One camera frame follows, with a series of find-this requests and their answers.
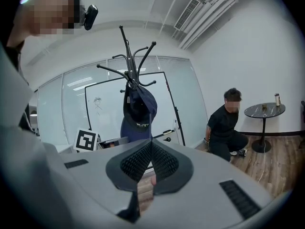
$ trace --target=drawing on whiteboard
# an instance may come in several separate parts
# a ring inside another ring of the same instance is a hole
[[[96,109],[99,108],[100,110],[102,110],[101,107],[100,107],[100,104],[101,104],[101,98],[100,97],[96,97],[94,99],[94,104],[95,104]]]

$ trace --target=bottle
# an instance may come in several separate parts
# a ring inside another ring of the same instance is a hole
[[[275,104],[276,106],[280,106],[280,94],[275,94]]]

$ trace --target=black and white square marker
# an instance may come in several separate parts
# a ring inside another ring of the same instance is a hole
[[[73,149],[90,152],[96,150],[98,133],[86,129],[78,129],[74,141]]]

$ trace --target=table leg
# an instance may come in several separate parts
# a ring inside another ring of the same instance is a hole
[[[258,153],[267,153],[271,149],[271,144],[265,140],[265,127],[266,118],[263,118],[263,133],[260,140],[256,140],[252,143],[252,149]]]

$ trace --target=glass wall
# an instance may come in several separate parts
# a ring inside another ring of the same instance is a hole
[[[136,57],[137,67],[141,60],[141,56]],[[99,63],[121,72],[127,70],[126,61],[123,58],[109,59]],[[41,134],[43,142],[48,140],[53,144],[67,144],[67,142],[73,144],[78,128],[90,128],[84,88],[121,77],[116,73],[96,68],[96,64],[64,73],[62,81],[59,77],[39,88],[38,112],[42,119],[39,118],[38,121],[43,131]],[[149,56],[142,65],[140,73],[162,71],[166,74],[173,101],[179,110],[185,143],[187,146],[195,147],[204,138],[207,116],[191,62],[188,59]],[[46,100],[53,103],[45,105]],[[57,121],[60,123],[57,124],[56,129],[50,125],[46,126],[50,122]]]

